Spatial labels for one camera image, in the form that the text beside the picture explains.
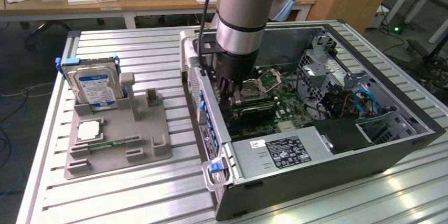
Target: floor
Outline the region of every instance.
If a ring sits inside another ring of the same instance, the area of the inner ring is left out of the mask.
[[[415,0],[407,0],[400,10],[400,14],[408,10]],[[386,6],[392,7],[396,0],[386,0]],[[194,18],[186,16],[167,16],[166,23],[159,23],[159,16],[139,18],[139,27],[160,27],[160,26],[182,26],[194,24]],[[448,18],[448,11],[428,2],[418,14],[414,21],[414,31],[406,30],[399,36],[403,40],[416,39],[423,46],[431,51],[434,45],[427,40]],[[74,30],[110,30],[124,29],[124,20],[122,18],[107,18],[103,26],[98,25],[95,19],[68,20],[67,23]],[[391,26],[402,20],[400,15],[391,22]],[[0,92],[19,91],[18,88],[28,87],[39,83],[52,82],[56,77],[56,69],[54,66],[55,58],[63,53],[67,32],[62,27],[52,27],[46,33],[36,38],[35,51],[27,51],[23,47],[23,39],[27,37],[32,29],[42,22],[31,22],[31,28],[23,29],[19,23],[14,22],[8,28],[0,31]],[[368,29],[364,33],[367,39],[380,50],[396,45],[400,41],[382,34],[376,29]],[[396,47],[388,51],[388,54],[404,60],[410,60],[414,55],[406,50],[406,46]],[[440,56],[448,58],[448,45],[444,46]],[[43,86],[31,90],[31,95],[51,92],[52,86]],[[14,98],[0,97],[0,119],[3,119],[23,102],[24,97]],[[0,198],[0,223],[15,223],[26,181],[31,170],[35,150],[38,146],[40,129],[44,123],[50,95],[43,97],[32,97],[27,101],[27,112],[22,110],[11,120],[6,121],[2,126],[6,128],[10,139],[18,149],[18,158],[22,164],[23,176],[14,188],[12,193]],[[0,161],[4,160],[6,152],[0,152]],[[18,177],[20,176],[18,169],[18,160],[11,157],[6,166],[0,169],[0,195],[11,189]]]

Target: robotic arm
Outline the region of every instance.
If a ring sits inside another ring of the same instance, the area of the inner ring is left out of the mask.
[[[243,80],[254,69],[268,17],[279,17],[286,10],[290,13],[294,1],[219,0],[216,42],[224,52],[215,54],[214,69],[222,91],[227,90],[230,96],[239,96]]]

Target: aluminum extrusion table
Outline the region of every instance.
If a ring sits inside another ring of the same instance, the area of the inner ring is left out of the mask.
[[[328,23],[448,129],[448,109],[440,101],[348,25]],[[174,157],[66,180],[74,93],[59,75],[18,223],[216,223],[179,74],[179,32],[188,28],[192,27],[87,31],[67,39],[64,58],[116,53],[123,72],[135,72],[136,93],[147,88],[160,90]],[[344,57],[342,48],[338,50],[344,64],[356,70],[356,61]],[[447,167],[444,134],[384,173],[220,223],[443,222],[448,220]]]

